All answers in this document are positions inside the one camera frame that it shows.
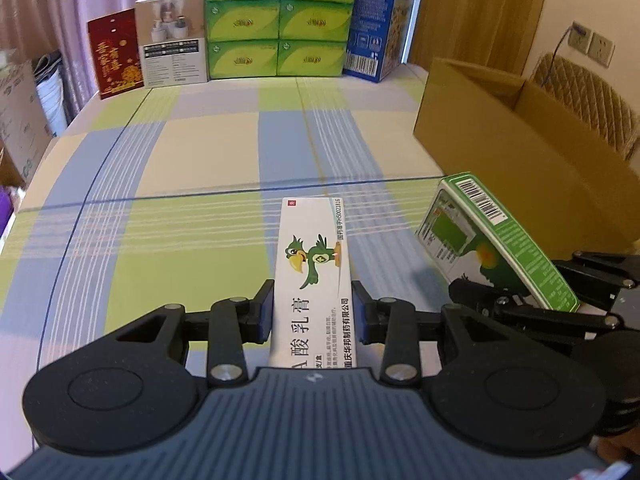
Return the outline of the operator hand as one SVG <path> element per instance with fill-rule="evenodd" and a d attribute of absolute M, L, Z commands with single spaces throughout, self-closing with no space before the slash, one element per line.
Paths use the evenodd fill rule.
<path fill-rule="evenodd" d="M 620 434 L 616 437 L 600 438 L 597 444 L 598 455 L 612 464 L 615 462 L 629 462 L 631 455 L 640 454 L 639 429 Z"/>

